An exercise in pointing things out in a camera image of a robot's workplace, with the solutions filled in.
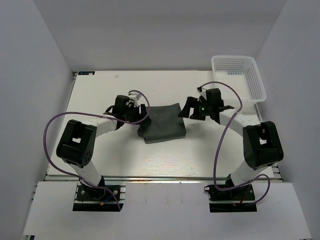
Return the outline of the dark green t-shirt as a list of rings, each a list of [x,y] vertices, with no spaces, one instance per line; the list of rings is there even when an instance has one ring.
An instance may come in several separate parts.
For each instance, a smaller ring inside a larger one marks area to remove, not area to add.
[[[178,117],[181,112],[179,103],[164,106],[152,106],[149,110],[151,125],[145,130],[137,130],[139,137],[146,144],[160,143],[182,139],[186,136],[186,127],[183,118]]]

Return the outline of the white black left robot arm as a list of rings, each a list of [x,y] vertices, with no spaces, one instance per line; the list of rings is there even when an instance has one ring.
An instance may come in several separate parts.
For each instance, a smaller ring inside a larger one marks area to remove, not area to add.
[[[101,116],[92,115],[87,121],[69,120],[57,145],[56,155],[70,165],[88,193],[99,200],[105,196],[103,176],[98,173],[93,162],[96,138],[119,130],[123,125],[151,124],[150,103],[139,104],[146,96],[131,90],[128,95],[117,95],[114,104]]]

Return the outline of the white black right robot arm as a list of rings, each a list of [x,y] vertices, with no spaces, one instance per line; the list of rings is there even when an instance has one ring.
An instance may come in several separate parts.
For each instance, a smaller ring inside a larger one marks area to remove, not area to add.
[[[220,149],[227,133],[231,129],[242,137],[243,161],[231,173],[223,187],[216,189],[236,200],[244,193],[244,186],[262,176],[262,171],[283,160],[284,152],[276,125],[272,121],[261,122],[241,113],[241,109],[225,105],[218,88],[198,88],[199,97],[189,96],[178,114],[180,118],[204,121],[210,117],[224,131],[218,142],[213,163],[213,177],[217,176]]]

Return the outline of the white perforated plastic basket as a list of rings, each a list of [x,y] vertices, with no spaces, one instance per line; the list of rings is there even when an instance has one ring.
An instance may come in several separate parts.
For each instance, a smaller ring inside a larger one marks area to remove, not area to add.
[[[255,59],[244,55],[215,55],[211,58],[215,82],[232,87],[246,106],[267,99],[265,87]]]

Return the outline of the dark label sticker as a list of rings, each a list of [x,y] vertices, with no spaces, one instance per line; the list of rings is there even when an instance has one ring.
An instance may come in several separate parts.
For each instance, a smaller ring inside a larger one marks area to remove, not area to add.
[[[79,76],[93,76],[95,71],[79,71],[77,74]]]

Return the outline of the aluminium table edge rail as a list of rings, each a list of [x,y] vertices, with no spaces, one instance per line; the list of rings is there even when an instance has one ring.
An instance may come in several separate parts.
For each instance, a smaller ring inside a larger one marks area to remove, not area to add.
[[[66,182],[66,181],[78,181],[79,178],[70,175],[50,175],[47,174],[43,181],[45,182]],[[192,177],[192,176],[185,176],[185,177],[169,177],[169,176],[104,176],[104,180],[107,182],[212,182],[212,177]]]

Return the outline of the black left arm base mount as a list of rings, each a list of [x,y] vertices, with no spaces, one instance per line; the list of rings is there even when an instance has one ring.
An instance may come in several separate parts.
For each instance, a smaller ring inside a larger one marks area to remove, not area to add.
[[[79,184],[75,191],[73,212],[120,212],[112,194],[103,189]]]

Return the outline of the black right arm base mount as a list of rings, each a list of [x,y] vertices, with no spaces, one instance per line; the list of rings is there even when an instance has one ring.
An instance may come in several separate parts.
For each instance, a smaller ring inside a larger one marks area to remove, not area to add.
[[[211,184],[203,188],[208,194],[211,213],[250,213],[257,212],[256,198],[252,185],[230,191],[219,191]]]

